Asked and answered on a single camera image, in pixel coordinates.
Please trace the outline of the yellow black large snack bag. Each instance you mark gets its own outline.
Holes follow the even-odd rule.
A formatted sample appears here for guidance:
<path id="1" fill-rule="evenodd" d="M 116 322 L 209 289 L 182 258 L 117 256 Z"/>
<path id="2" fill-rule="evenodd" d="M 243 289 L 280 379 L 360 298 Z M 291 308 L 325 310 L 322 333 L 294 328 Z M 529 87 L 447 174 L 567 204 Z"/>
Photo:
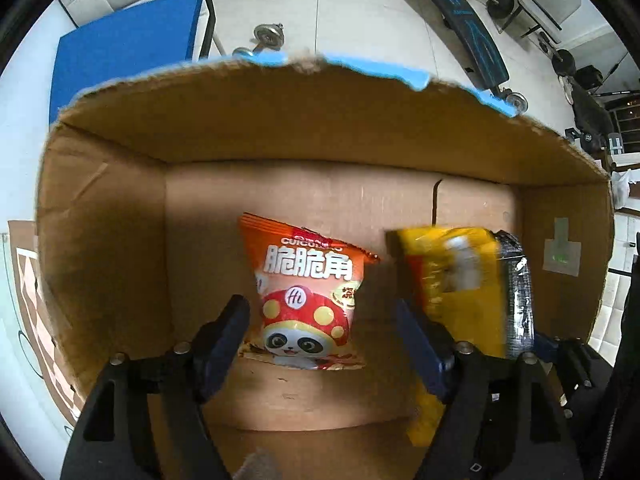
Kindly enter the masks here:
<path id="1" fill-rule="evenodd" d="M 506 231 L 419 226 L 386 235 L 398 271 L 400 299 L 442 324 L 454 345 L 466 341 L 485 356 L 517 359 L 535 340 L 532 279 L 523 247 Z M 417 448 L 429 446 L 445 400 L 420 378 L 408 428 Z"/>

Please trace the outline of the orange panda crisps bag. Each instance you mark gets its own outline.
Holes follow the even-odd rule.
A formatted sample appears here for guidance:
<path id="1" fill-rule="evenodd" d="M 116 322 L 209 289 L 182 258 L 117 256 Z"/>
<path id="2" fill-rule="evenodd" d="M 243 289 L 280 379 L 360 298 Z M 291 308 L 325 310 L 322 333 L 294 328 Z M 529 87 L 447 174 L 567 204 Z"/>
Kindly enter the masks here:
<path id="1" fill-rule="evenodd" d="M 259 306 L 244 359 L 299 370 L 358 370 L 352 339 L 356 292 L 373 252 L 344 240 L 256 216 L 239 220 Z"/>

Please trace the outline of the white quilted chair right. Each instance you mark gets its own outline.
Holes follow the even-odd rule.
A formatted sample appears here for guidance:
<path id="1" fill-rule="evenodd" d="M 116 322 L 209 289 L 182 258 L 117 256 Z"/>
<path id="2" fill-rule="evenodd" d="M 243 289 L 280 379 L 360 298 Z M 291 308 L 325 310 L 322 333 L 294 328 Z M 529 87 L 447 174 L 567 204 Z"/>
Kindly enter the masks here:
<path id="1" fill-rule="evenodd" d="M 639 219 L 614 214 L 615 231 L 612 257 L 608 263 L 600 309 L 589 338 L 589 345 L 608 364 L 614 365 L 620 341 L 625 301 L 631 284 L 631 269 L 638 255 Z"/>

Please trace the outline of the cardboard milk carton box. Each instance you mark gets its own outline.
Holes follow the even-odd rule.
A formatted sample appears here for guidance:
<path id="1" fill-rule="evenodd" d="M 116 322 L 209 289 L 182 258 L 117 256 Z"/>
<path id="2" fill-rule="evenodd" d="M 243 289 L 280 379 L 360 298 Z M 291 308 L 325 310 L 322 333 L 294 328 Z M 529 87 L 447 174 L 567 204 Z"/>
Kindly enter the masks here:
<path id="1" fill-rule="evenodd" d="M 582 475 L 536 342 L 587 344 L 611 181 L 505 102 L 333 56 L 113 82 L 36 233 L 66 479 Z"/>

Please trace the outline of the checkered table mat with text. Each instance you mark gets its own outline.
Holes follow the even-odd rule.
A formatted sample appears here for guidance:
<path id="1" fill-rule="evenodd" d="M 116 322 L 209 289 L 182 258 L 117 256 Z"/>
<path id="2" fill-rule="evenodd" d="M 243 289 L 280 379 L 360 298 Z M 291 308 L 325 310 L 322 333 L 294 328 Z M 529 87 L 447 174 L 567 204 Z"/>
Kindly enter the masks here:
<path id="1" fill-rule="evenodd" d="M 15 305 L 21 328 L 18 343 L 32 352 L 32 369 L 41 377 L 52 402 L 65 420 L 70 434 L 79 418 L 84 399 L 76 392 L 65 363 L 51 334 L 49 315 L 43 299 L 35 223 L 8 222 L 8 242 L 14 281 Z"/>

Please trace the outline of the black sit-up bench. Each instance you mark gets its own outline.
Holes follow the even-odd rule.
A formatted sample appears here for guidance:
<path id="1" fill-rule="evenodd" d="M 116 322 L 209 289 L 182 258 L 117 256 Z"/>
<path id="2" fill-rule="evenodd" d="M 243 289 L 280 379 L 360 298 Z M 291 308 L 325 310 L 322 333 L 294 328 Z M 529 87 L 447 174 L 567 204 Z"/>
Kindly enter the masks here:
<path id="1" fill-rule="evenodd" d="M 431 0 L 442 14 L 444 23 L 456 34 L 471 61 L 477 88 L 506 102 L 515 115 L 528 111 L 528 101 L 521 93 L 503 85 L 510 79 L 506 63 L 483 21 L 468 0 Z"/>

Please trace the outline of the chrome dumbbell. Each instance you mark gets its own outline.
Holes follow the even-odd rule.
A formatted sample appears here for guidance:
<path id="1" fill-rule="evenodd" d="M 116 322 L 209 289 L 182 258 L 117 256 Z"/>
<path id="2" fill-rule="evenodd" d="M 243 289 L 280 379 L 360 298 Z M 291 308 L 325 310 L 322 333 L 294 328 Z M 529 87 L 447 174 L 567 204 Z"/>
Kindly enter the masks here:
<path id="1" fill-rule="evenodd" d="M 254 58 L 262 51 L 280 51 L 285 43 L 283 25 L 279 23 L 259 24 L 254 28 L 256 44 L 252 48 L 237 47 L 233 50 L 233 56 Z"/>

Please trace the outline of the black dumbbell on floor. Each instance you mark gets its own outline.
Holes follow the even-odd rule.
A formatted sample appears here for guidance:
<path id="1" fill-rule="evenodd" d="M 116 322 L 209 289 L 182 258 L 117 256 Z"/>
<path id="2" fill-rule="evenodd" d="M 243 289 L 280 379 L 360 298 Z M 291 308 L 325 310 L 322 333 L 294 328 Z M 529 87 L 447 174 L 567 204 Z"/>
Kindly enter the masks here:
<path id="1" fill-rule="evenodd" d="M 541 51 L 548 56 L 554 72 L 561 77 L 574 76 L 576 64 L 574 56 L 570 51 L 557 49 L 544 32 L 540 32 L 537 38 L 538 46 L 541 48 Z"/>

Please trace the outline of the white quilted chair with blue cushion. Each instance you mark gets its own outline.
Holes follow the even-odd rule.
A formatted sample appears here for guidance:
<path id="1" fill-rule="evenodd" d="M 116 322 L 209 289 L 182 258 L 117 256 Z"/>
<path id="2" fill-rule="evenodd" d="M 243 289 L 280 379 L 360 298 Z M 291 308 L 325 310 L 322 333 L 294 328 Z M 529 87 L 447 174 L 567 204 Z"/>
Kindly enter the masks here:
<path id="1" fill-rule="evenodd" d="M 76 28 L 58 40 L 49 122 L 76 94 L 220 52 L 214 0 L 60 0 Z"/>

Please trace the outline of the grey folding chair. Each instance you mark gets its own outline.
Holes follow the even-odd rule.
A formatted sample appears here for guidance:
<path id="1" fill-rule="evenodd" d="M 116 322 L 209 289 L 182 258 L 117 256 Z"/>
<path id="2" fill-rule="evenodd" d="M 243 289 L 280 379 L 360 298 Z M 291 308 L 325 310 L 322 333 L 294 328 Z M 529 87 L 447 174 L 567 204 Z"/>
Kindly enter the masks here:
<path id="1" fill-rule="evenodd" d="M 582 6 L 582 0 L 488 0 L 487 11 L 495 20 L 503 20 L 502 29 L 509 27 L 521 14 L 526 14 L 533 26 L 524 34 L 540 30 L 555 44 L 560 44 L 563 25 Z"/>

